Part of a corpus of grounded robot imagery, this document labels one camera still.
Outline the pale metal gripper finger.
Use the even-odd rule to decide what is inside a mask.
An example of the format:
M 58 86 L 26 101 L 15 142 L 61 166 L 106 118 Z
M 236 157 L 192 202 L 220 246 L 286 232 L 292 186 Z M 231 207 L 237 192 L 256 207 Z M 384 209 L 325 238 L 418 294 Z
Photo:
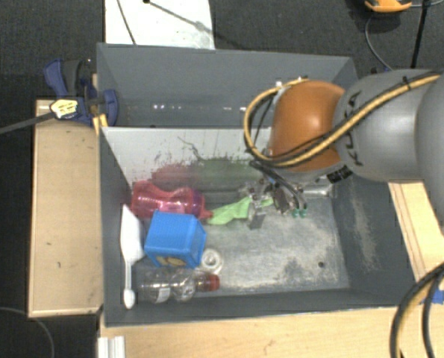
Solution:
M 249 197 L 252 201 L 260 201 L 260 187 L 258 183 L 246 183 L 243 186 L 243 196 Z
M 266 217 L 263 203 L 261 201 L 253 201 L 248 206 L 248 227 L 251 230 L 260 229 Z

